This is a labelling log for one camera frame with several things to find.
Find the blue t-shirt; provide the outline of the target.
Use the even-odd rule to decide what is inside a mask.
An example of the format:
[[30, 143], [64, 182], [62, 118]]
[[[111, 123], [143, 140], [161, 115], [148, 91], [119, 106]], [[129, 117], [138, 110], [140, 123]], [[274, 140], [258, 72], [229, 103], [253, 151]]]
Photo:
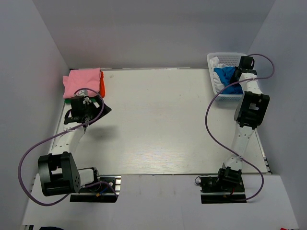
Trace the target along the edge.
[[[219, 74], [221, 82], [224, 84], [224, 88], [229, 84], [229, 81], [235, 71], [235, 67], [224, 67], [221, 70], [218, 70], [217, 68], [215, 71]], [[240, 95], [243, 94], [242, 87], [240, 84], [236, 84], [233, 86], [230, 86], [226, 90], [223, 90], [221, 94], [229, 94], [229, 95]]]

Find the white t-shirt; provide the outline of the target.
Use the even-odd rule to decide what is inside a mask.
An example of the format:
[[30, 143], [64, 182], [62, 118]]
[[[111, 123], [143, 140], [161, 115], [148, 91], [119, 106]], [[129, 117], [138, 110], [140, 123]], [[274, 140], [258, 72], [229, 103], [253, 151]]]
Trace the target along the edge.
[[211, 64], [211, 70], [213, 72], [213, 82], [215, 86], [216, 92], [219, 92], [224, 88], [224, 84], [221, 82], [219, 74], [215, 71], [217, 68], [218, 70], [221, 70], [224, 67], [227, 67], [226, 64], [221, 63], [218, 57], [213, 57], [210, 59]]

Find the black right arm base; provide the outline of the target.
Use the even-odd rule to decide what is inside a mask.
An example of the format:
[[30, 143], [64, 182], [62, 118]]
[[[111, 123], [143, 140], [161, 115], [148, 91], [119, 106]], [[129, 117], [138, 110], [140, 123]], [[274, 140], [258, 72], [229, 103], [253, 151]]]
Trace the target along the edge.
[[241, 170], [221, 168], [216, 176], [204, 174], [196, 177], [195, 184], [201, 188], [202, 204], [247, 202]]

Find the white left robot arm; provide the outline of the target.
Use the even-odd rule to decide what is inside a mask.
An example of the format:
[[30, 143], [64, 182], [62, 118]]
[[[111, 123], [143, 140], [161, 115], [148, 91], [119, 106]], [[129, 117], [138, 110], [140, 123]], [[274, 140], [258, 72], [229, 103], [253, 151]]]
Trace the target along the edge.
[[71, 109], [64, 116], [65, 134], [59, 139], [48, 155], [39, 157], [38, 168], [45, 196], [77, 193], [88, 185], [98, 182], [95, 167], [78, 169], [73, 154], [91, 121], [98, 121], [111, 112], [100, 96], [94, 101], [88, 96], [75, 96], [70, 100]]

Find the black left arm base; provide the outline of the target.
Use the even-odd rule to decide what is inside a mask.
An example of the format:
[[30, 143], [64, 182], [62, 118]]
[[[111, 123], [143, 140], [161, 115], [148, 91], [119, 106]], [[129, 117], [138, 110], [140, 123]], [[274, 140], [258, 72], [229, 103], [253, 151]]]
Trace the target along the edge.
[[115, 203], [121, 187], [121, 175], [100, 175], [101, 184], [82, 188], [79, 193], [71, 194], [71, 203]]

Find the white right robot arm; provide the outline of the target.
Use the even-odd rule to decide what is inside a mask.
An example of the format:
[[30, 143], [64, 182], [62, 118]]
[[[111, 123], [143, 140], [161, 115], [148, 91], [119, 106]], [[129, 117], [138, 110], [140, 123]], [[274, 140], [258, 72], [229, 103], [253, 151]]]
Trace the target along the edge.
[[262, 93], [256, 81], [257, 72], [254, 70], [254, 58], [242, 56], [238, 67], [230, 79], [230, 83], [242, 81], [240, 86], [243, 95], [239, 100], [235, 111], [234, 121], [236, 130], [231, 145], [231, 150], [236, 152], [229, 156], [223, 163], [223, 168], [232, 171], [242, 171], [243, 156], [246, 152], [249, 140], [255, 129], [261, 125], [270, 97]]

